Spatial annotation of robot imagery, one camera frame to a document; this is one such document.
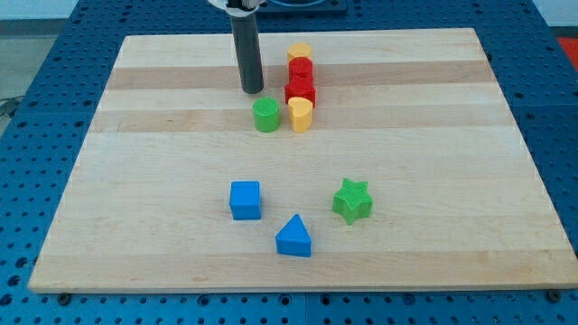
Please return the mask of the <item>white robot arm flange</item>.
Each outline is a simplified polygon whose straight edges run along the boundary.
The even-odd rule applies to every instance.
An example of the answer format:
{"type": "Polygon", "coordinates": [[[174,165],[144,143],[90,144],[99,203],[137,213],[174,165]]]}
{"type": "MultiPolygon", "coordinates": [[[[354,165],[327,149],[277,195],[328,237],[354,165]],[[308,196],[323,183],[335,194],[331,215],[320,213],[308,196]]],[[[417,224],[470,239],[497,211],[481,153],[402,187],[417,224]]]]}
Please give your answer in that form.
{"type": "Polygon", "coordinates": [[[208,2],[229,16],[247,17],[254,14],[266,0],[208,0],[208,2]]]}

